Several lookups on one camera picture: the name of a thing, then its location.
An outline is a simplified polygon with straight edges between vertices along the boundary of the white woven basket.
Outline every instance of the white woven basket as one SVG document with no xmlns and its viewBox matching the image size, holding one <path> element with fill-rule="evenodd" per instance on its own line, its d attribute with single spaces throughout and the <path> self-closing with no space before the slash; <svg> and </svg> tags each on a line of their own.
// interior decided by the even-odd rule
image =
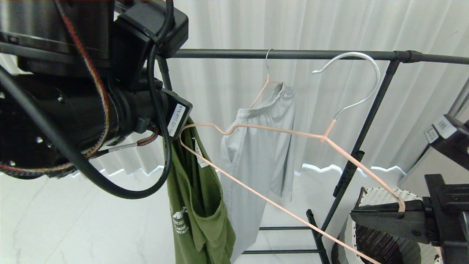
<svg viewBox="0 0 469 264">
<path fill-rule="evenodd" d="M 395 189 L 397 194 L 402 197 L 404 201 L 411 201 L 411 200 L 421 200 L 417 195 L 400 190 Z M 392 195 L 390 195 L 384 188 L 369 188 L 366 192 L 363 193 L 360 205 L 378 205 L 378 204 L 386 204 L 386 203 L 393 203 L 395 199 Z M 356 225 L 355 221 L 349 216 L 346 223 L 346 229 L 344 234 L 344 242 L 353 248 L 357 248 L 356 245 Z M 420 264 L 442 264 L 441 257 L 436 252 L 435 248 L 432 245 L 426 245 L 418 243 L 420 247 L 420 254 L 421 254 L 421 263 Z M 349 264 L 364 264 L 362 259 L 350 252 L 349 250 L 345 250 L 346 258 Z"/>
</svg>

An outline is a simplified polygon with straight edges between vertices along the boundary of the black clothing rack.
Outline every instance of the black clothing rack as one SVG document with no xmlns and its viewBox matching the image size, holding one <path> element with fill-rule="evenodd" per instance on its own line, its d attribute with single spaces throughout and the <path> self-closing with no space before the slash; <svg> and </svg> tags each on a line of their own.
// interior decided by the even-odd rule
<svg viewBox="0 0 469 264">
<path fill-rule="evenodd" d="M 268 50 L 266 49 L 181 49 L 179 50 L 174 58 L 199 58 L 199 59 L 265 59 Z M 345 52 L 346 50 L 272 50 L 269 53 L 269 59 L 281 59 L 281 60 L 330 60 L 337 55 Z M 446 56 L 446 55 L 433 55 L 433 54 L 422 54 L 418 51 L 357 51 L 364 53 L 372 57 L 377 61 L 389 61 L 389 65 L 386 70 L 383 82 L 378 90 L 373 105 L 366 117 L 363 124 L 362 130 L 356 140 L 355 146 L 352 150 L 351 155 L 358 161 L 361 161 L 365 154 L 360 150 L 363 141 L 370 129 L 371 123 L 375 118 L 375 115 L 379 109 L 381 102 L 388 90 L 388 87 L 393 79 L 394 74 L 397 71 L 399 64 L 401 63 L 414 63 L 414 62 L 441 62 L 441 63 L 452 63 L 452 64 L 467 64 L 469 65 L 469 57 L 457 57 L 457 56 Z M 343 60 L 361 60 L 358 57 L 346 57 Z M 163 76 L 163 82 L 165 88 L 172 90 L 171 82 L 169 78 L 169 68 L 166 59 L 158 59 L 159 67 Z M 321 230 L 325 231 L 334 216 L 340 201 L 342 200 L 345 191 L 353 178 L 353 175 L 357 167 L 350 161 L 347 162 L 343 173 L 337 186 L 334 189 L 333 196 L 335 200 L 329 209 L 329 213 L 326 216 L 324 223 L 322 224 Z M 309 223 L 316 225 L 314 215 L 311 209 L 306 211 L 306 216 Z M 322 235 L 318 232 L 310 229 L 306 226 L 276 226 L 276 227 L 261 227 L 261 231 L 264 230 L 311 230 L 316 243 L 317 249 L 297 249 L 297 250 L 248 250 L 243 254 L 299 254 L 299 253 L 318 253 L 323 264 L 329 264 L 327 252 L 322 242 Z"/>
</svg>

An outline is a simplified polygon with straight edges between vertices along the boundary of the laundry basket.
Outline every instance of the laundry basket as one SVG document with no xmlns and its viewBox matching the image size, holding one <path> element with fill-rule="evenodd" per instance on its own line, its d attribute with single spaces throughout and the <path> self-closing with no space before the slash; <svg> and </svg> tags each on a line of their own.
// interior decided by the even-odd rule
<svg viewBox="0 0 469 264">
<path fill-rule="evenodd" d="M 421 200 L 408 191 L 395 189 L 404 201 Z M 384 188 L 370 188 L 362 192 L 360 205 L 378 205 L 395 202 Z M 349 216 L 339 235 L 347 245 L 365 253 L 383 264 L 442 264 L 441 257 L 432 245 L 421 244 L 405 238 L 356 224 Z M 369 261 L 343 249 L 337 244 L 332 250 L 332 264 L 368 264 Z"/>
</svg>

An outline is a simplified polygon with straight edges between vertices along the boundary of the white tag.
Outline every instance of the white tag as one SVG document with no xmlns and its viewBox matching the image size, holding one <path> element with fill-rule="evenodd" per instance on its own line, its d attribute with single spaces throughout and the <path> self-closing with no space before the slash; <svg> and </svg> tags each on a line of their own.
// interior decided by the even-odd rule
<svg viewBox="0 0 469 264">
<path fill-rule="evenodd" d="M 433 126 L 444 139 L 451 137 L 451 135 L 457 131 L 444 116 L 440 116 L 437 121 L 433 123 Z"/>
<path fill-rule="evenodd" d="M 197 154 L 199 154 L 203 157 L 204 155 L 202 154 L 202 151 L 200 151 L 199 144 L 197 143 L 197 140 L 195 138 L 194 138 L 194 142 L 195 142 L 195 149 L 194 150 L 196 151 Z M 200 168 L 205 168 L 209 165 L 207 162 L 205 162 L 205 160 L 203 160 L 199 157 L 197 157 L 197 162 L 199 163 Z"/>
<path fill-rule="evenodd" d="M 427 137 L 428 143 L 433 143 L 438 138 L 438 133 L 435 128 L 431 125 L 425 130 L 425 137 Z"/>
<path fill-rule="evenodd" d="M 168 125 L 168 132 L 169 136 L 173 137 L 174 134 L 176 134 L 176 130 L 179 127 L 179 123 L 182 120 L 182 115 L 184 114 L 184 111 L 186 110 L 186 107 L 177 104 L 176 108 L 174 109 L 173 116 L 171 117 L 171 120 L 169 120 L 169 125 Z"/>
</svg>

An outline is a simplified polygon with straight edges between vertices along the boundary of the green garment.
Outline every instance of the green garment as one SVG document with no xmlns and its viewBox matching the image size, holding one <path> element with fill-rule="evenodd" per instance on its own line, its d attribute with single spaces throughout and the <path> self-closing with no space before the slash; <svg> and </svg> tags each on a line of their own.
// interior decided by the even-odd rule
<svg viewBox="0 0 469 264">
<path fill-rule="evenodd" d="M 186 124 L 193 122 L 189 118 Z M 181 139 L 208 159 L 195 127 L 184 130 Z M 173 141 L 172 146 L 167 188 L 176 264 L 228 264 L 235 234 L 215 169 L 203 161 L 198 162 L 179 139 Z"/>
</svg>

